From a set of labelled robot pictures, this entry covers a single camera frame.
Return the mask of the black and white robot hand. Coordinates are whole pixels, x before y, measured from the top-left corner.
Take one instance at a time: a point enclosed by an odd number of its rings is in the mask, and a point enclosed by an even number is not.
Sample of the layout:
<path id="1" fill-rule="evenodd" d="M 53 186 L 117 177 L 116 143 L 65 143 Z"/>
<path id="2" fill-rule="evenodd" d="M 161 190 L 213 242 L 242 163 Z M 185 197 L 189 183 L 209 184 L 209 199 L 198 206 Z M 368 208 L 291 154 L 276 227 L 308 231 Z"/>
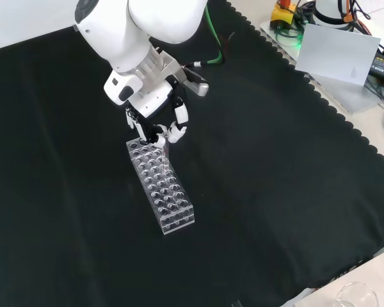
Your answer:
<path id="1" fill-rule="evenodd" d="M 120 75 L 112 71 L 104 84 L 104 91 L 113 103 L 125 109 L 129 128 L 138 132 L 142 142 L 157 148 L 163 148 L 167 142 L 176 143 L 185 135 L 189 121 L 185 88 L 173 75 L 150 92 L 142 93 L 142 86 L 136 75 Z M 151 123 L 150 119 L 168 102 L 175 121 L 169 127 Z"/>

